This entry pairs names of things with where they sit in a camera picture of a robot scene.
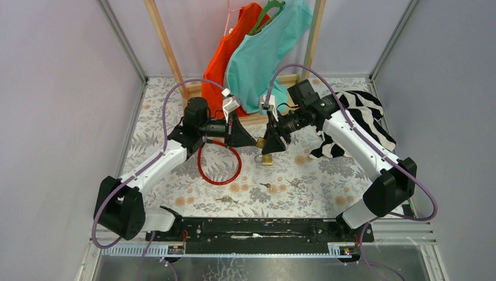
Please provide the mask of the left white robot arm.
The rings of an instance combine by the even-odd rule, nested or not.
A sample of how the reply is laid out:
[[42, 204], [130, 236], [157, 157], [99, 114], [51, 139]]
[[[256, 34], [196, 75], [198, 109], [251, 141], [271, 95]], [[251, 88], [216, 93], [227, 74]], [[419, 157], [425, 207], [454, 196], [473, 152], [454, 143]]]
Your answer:
[[142, 231], [159, 233], [169, 241], [181, 235], [178, 214], [165, 207], [146, 208], [144, 197], [174, 168], [186, 162], [209, 138], [222, 138], [227, 148], [254, 146], [256, 141], [239, 121], [239, 99], [223, 99], [222, 119], [215, 118], [206, 99], [188, 100], [180, 123], [167, 136], [167, 146], [156, 151], [129, 173], [101, 181], [94, 225], [101, 225], [120, 239], [131, 240]]

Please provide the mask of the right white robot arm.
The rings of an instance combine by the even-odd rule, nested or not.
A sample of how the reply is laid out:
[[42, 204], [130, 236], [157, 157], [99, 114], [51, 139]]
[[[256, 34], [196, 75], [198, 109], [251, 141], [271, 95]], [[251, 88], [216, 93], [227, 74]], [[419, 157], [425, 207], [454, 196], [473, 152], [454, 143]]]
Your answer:
[[352, 240], [360, 226], [386, 216], [413, 196], [416, 163], [410, 158], [401, 160], [377, 142], [344, 109], [335, 93], [321, 98], [308, 80], [290, 87], [288, 93], [297, 109], [285, 115], [277, 111], [271, 91], [260, 98], [260, 107], [268, 115], [262, 153], [285, 151], [293, 132], [315, 126], [338, 143], [372, 182], [361, 200], [337, 216], [335, 232], [338, 238]]

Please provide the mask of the large brass padlock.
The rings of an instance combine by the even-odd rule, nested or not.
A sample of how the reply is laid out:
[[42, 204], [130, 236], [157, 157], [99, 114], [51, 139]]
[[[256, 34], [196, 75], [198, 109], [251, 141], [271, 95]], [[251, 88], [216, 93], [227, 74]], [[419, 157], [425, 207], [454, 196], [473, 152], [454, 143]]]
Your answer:
[[266, 154], [266, 155], [257, 155], [254, 157], [254, 162], [262, 165], [272, 165], [273, 164], [273, 157], [271, 154]]

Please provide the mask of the small brass padlock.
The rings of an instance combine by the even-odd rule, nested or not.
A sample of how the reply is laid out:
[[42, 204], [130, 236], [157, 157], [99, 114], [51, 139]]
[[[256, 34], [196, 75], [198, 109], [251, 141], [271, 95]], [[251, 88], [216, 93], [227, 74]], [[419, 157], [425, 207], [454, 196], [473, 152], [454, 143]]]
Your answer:
[[264, 138], [258, 138], [255, 147], [263, 149], [266, 145], [266, 140]]

